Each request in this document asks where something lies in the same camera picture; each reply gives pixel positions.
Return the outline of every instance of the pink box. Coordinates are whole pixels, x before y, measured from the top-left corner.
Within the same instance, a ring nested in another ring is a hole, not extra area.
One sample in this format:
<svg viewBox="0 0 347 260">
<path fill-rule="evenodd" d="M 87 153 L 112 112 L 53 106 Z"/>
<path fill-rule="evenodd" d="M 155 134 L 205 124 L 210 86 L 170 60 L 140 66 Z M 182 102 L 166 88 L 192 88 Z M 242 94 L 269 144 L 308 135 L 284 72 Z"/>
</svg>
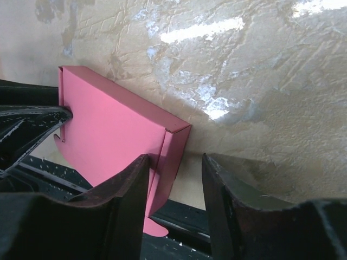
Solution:
<svg viewBox="0 0 347 260">
<path fill-rule="evenodd" d="M 144 232 L 165 236 L 151 219 L 167 201 L 191 125 L 82 66 L 59 70 L 59 103 L 73 119 L 56 145 L 63 157 L 96 186 L 140 154 L 151 157 Z"/>
</svg>

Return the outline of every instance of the white speck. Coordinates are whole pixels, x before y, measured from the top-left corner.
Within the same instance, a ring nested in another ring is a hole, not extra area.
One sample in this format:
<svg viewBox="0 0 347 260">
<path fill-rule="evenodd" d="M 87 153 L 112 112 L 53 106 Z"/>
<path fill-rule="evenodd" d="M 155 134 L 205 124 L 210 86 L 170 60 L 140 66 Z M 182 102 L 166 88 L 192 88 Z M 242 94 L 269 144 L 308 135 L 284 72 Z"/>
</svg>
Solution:
<svg viewBox="0 0 347 260">
<path fill-rule="evenodd" d="M 144 20 L 147 18 L 148 11 L 146 8 L 141 9 L 138 11 L 138 13 L 134 16 L 134 20 Z"/>
<path fill-rule="evenodd" d="M 150 60 L 152 60 L 155 57 L 155 55 L 157 54 L 157 52 L 158 52 L 157 48 L 150 46 L 147 49 L 148 58 L 150 58 Z"/>
<path fill-rule="evenodd" d="M 150 21 L 146 24 L 146 28 L 148 30 L 148 37 L 152 39 L 152 37 L 159 32 L 159 27 L 155 25 L 156 23 L 154 21 Z"/>
<path fill-rule="evenodd" d="M 161 34 L 160 39 L 166 43 L 183 41 L 189 38 L 202 37 L 207 35 L 207 40 L 212 40 L 212 36 L 218 33 L 235 29 L 242 30 L 245 23 L 241 17 L 231 18 L 222 22 L 216 22 L 209 25 L 195 24 L 186 29 L 174 30 L 169 33 Z"/>
<path fill-rule="evenodd" d="M 63 54 L 64 54 L 64 56 L 69 57 L 69 58 L 73 57 L 72 43 L 70 43 L 68 46 L 64 47 Z"/>
<path fill-rule="evenodd" d="M 347 0 L 311 0 L 305 3 L 296 3 L 293 5 L 293 17 L 297 18 L 302 15 L 319 14 L 324 10 L 341 9 L 347 6 Z"/>
</svg>

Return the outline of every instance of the beige wall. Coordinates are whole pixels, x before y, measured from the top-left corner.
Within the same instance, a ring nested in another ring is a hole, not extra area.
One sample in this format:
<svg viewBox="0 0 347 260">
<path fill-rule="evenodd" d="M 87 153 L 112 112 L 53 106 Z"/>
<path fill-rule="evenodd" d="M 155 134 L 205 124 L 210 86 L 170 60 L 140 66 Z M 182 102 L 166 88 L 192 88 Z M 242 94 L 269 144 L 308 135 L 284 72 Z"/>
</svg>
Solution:
<svg viewBox="0 0 347 260">
<path fill-rule="evenodd" d="M 193 124 L 171 197 L 204 207 L 201 154 L 293 202 L 347 195 L 346 0 L 0 3 L 0 77 L 81 64 Z M 52 139 L 35 154 L 63 163 Z"/>
</svg>

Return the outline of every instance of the black plastic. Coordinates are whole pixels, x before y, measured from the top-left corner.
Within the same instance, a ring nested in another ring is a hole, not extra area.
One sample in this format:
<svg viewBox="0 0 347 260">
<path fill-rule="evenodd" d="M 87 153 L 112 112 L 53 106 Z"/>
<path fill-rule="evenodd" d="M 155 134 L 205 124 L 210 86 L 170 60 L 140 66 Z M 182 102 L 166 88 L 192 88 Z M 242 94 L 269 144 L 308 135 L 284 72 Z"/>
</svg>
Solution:
<svg viewBox="0 0 347 260">
<path fill-rule="evenodd" d="M 57 88 L 0 80 L 0 173 L 71 118 L 58 106 Z"/>
<path fill-rule="evenodd" d="M 202 177 L 214 259 L 347 259 L 347 200 L 292 206 L 207 155 Z"/>
<path fill-rule="evenodd" d="M 139 259 L 149 157 L 69 202 L 0 193 L 0 259 Z"/>
</svg>

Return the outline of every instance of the marble-patterned surface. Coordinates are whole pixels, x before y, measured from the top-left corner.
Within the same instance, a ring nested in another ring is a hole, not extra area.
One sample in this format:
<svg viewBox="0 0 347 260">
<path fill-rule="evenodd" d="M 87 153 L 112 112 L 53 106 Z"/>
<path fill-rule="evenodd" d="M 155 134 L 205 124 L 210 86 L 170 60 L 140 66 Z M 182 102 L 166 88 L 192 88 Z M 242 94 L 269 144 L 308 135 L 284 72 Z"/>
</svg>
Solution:
<svg viewBox="0 0 347 260">
<path fill-rule="evenodd" d="M 1 78 L 80 64 L 193 124 L 171 198 L 202 208 L 203 152 L 292 202 L 347 196 L 346 40 L 347 0 L 0 3 Z"/>
</svg>

